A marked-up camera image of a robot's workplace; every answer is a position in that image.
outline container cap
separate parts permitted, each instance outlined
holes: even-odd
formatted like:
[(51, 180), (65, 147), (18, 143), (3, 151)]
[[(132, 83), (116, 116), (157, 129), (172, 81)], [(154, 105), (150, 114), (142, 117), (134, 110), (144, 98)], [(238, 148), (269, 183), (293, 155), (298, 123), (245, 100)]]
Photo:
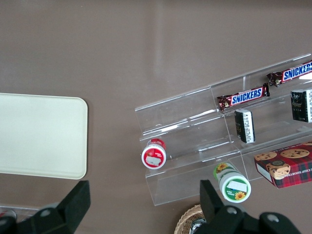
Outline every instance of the container cap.
[(224, 198), (233, 203), (245, 201), (251, 194), (249, 181), (239, 173), (228, 173), (220, 180)]
[(142, 162), (149, 169), (159, 169), (166, 162), (166, 152), (158, 144), (148, 145), (142, 152)]

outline black and white package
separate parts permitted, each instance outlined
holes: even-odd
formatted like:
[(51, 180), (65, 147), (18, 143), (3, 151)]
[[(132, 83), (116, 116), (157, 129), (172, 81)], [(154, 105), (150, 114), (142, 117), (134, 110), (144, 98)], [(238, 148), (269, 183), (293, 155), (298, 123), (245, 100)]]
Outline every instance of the black and white package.
[(245, 109), (237, 109), (234, 115), (238, 138), (245, 143), (255, 142), (252, 112)]
[(292, 118), (307, 123), (312, 122), (312, 90), (299, 89), (291, 91)]

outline snickers logo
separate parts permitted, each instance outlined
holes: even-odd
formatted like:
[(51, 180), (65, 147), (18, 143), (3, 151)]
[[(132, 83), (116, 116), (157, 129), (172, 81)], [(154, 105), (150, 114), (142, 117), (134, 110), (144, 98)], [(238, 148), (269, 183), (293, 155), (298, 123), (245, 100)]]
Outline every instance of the snickers logo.
[(262, 90), (263, 90), (263, 87), (260, 87), (258, 89), (249, 90), (249, 91), (246, 91), (244, 93), (240, 93), (238, 95), (235, 95), (232, 98), (231, 104), (232, 105), (239, 104), (242, 102), (246, 102), (246, 101), (250, 101), (253, 99), (260, 98), (262, 96)]
[(312, 61), (308, 63), (304, 63), (298, 67), (289, 69), (287, 71), (283, 72), (282, 81), (288, 81), (290, 79), (300, 77), (304, 74), (307, 74), (309, 72), (312, 72)]

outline candy bar wrapper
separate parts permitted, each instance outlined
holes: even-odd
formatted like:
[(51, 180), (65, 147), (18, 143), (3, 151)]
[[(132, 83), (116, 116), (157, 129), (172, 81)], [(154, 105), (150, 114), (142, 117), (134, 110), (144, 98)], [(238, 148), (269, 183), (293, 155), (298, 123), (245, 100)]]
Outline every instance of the candy bar wrapper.
[(250, 89), (233, 95), (225, 95), (217, 97), (219, 108), (223, 111), (225, 108), (236, 106), (241, 103), (256, 100), (263, 97), (269, 97), (269, 84), (264, 83), (261, 87)]
[(289, 80), (306, 75), (310, 72), (312, 72), (312, 60), (282, 72), (269, 73), (267, 77), (269, 78), (270, 85), (275, 85), (277, 87)]

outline chocolate chip cookie image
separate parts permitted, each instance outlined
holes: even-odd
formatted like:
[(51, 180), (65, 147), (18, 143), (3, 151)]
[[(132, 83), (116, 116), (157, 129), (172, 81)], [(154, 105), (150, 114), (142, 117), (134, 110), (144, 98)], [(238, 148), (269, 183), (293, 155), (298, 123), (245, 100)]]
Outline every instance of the chocolate chip cookie image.
[(287, 158), (306, 157), (309, 154), (310, 152), (304, 149), (290, 149), (290, 150), (284, 150), (283, 152), (281, 152), (281, 155)]
[(304, 142), (304, 143), (301, 143), (302, 145), (312, 145), (312, 141), (307, 141), (307, 142)]
[(289, 164), (282, 160), (274, 161), (266, 165), (267, 171), (274, 179), (283, 179), (291, 171)]
[(269, 160), (269, 159), (274, 158), (276, 156), (277, 156), (277, 153), (270, 151), (270, 152), (255, 155), (254, 158), (257, 161), (261, 161), (261, 160)]

